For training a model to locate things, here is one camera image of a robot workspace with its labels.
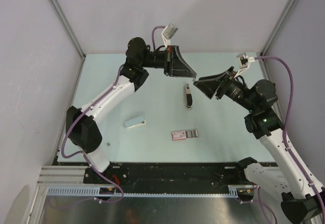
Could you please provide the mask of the black staple remover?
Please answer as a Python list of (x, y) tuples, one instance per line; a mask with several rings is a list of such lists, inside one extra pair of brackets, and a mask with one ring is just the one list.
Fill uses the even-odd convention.
[(189, 84), (185, 84), (184, 94), (185, 94), (185, 106), (187, 109), (191, 109), (193, 105), (193, 99), (192, 99), (192, 94), (191, 94)]

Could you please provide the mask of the red staple box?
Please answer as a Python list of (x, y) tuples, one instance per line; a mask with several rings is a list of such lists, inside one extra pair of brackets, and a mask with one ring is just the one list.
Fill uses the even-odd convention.
[(191, 138), (198, 138), (199, 133), (198, 130), (187, 130), (187, 131), (178, 131), (178, 132), (172, 132), (172, 140), (178, 141), (178, 140), (186, 140)]

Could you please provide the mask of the light blue stapler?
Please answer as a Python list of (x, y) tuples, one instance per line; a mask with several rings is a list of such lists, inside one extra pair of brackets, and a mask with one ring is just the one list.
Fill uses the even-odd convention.
[(135, 118), (132, 118), (130, 120), (127, 120), (124, 122), (124, 127), (126, 129), (130, 129), (133, 127), (138, 127), (146, 123), (145, 117), (144, 116), (138, 116)]

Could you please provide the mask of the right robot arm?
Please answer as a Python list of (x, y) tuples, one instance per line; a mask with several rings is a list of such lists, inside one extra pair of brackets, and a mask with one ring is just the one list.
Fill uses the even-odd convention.
[(324, 214), (324, 185), (298, 156), (284, 124), (272, 109), (278, 100), (274, 83), (262, 79), (248, 88), (243, 77), (230, 67), (223, 73), (201, 77), (193, 84), (209, 99), (226, 96), (248, 110), (244, 118), (247, 131), (267, 149), (283, 174), (278, 177), (247, 157), (237, 162), (234, 178), (238, 183), (253, 182), (275, 197), (291, 223)]

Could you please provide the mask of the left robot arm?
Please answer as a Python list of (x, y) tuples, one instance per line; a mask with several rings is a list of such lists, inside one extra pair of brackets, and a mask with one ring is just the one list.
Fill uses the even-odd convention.
[(147, 80), (147, 68), (163, 69), (168, 77), (192, 78), (196, 72), (183, 59), (179, 46), (168, 45), (164, 51), (151, 51), (145, 41), (136, 37), (129, 41), (126, 60), (111, 83), (95, 99), (77, 108), (70, 106), (66, 113), (66, 135), (79, 148), (86, 161), (95, 169), (94, 176), (101, 183), (111, 180), (110, 161), (101, 149), (103, 140), (99, 124), (120, 102), (135, 93)]

